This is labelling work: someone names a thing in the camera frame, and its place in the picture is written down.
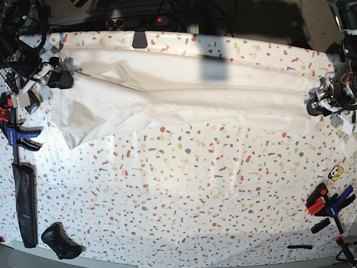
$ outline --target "floor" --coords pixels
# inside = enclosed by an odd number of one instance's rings
[[[196,0],[204,5],[206,0]],[[46,0],[55,17],[80,13],[87,10],[108,7],[115,8],[122,1],[89,0],[81,8],[76,8],[71,0]],[[339,44],[343,34],[339,31],[330,11],[327,0],[220,0],[214,2],[229,18],[235,18],[231,32],[235,37],[311,47],[327,51]],[[223,16],[217,8],[209,11],[214,16]],[[225,21],[210,22],[209,29],[201,29],[208,34],[230,36]]]

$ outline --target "red clamp jaw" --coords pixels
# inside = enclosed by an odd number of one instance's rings
[[[317,212],[319,212],[322,208],[324,208],[324,206],[325,203],[321,197],[319,197],[318,200],[316,200],[315,203],[310,207],[308,207],[307,204],[305,204],[307,211],[312,216],[315,215]]]
[[[344,243],[344,240],[343,240],[342,236],[337,236],[335,238],[335,242],[338,245],[338,247],[340,247]]]
[[[5,122],[9,122],[10,120],[10,111],[9,108],[3,108],[0,107],[0,121],[5,121]]]

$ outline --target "white plastic part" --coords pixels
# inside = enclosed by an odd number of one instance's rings
[[[53,70],[54,67],[51,64],[43,64],[42,70],[39,71],[37,74],[33,76],[35,79],[41,79],[45,75],[47,75],[51,70]],[[28,96],[28,91],[36,85],[36,81],[29,80],[26,85],[23,87],[22,90],[20,90],[20,93],[16,96],[16,101],[18,104],[19,108],[25,108],[26,106],[29,106],[31,104],[30,98]]]
[[[319,104],[332,113],[339,111],[338,108],[329,105],[327,99],[323,99],[323,100],[319,101]],[[350,122],[350,120],[344,114],[341,113],[341,114],[338,114],[337,116],[344,121],[343,126],[342,126],[342,131],[345,132],[347,135],[351,136],[352,133],[354,131],[356,131],[355,125],[352,122]]]
[[[16,95],[15,94],[11,94],[11,101],[12,101],[12,106],[14,108],[17,108],[17,100],[16,100]]]
[[[43,64],[42,70],[33,76],[35,79],[40,79],[44,77],[49,71],[53,70],[54,67],[51,64]],[[21,90],[20,94],[26,94],[37,82],[33,80],[29,80],[26,85]]]
[[[351,157],[357,152],[357,139],[354,135],[349,136],[346,140],[339,142],[339,148],[344,152],[346,157]]]

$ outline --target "terrazzo patterned tablecloth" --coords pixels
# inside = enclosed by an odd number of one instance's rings
[[[147,32],[144,51],[212,56],[227,64],[289,71],[318,79],[342,71],[337,58],[265,42],[229,37]],[[38,37],[25,41],[36,45]],[[44,57],[62,47],[133,50],[132,32],[57,33]],[[51,124],[44,101],[25,126],[42,126],[39,152],[20,149],[36,167],[38,233],[60,221],[83,257],[139,267],[264,265],[315,259],[338,252],[331,224],[310,228],[305,200],[327,181],[334,165],[344,168],[331,193],[356,183],[356,164],[342,154],[336,129],[321,121],[315,136],[197,123],[112,135],[70,151]],[[21,240],[15,210],[12,149],[0,138],[0,232]],[[340,213],[346,229],[356,203]],[[288,250],[311,244],[313,250]],[[39,247],[48,248],[40,242]]]

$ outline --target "blue clamp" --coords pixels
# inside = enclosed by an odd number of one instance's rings
[[[24,138],[35,138],[41,133],[41,130],[21,130],[18,127],[8,127],[6,136],[12,147],[17,147],[18,143]]]
[[[345,207],[344,202],[348,196],[353,192],[352,185],[349,185],[345,191],[336,199],[336,201],[326,208],[326,213],[329,217],[334,218],[337,216],[339,211]]]

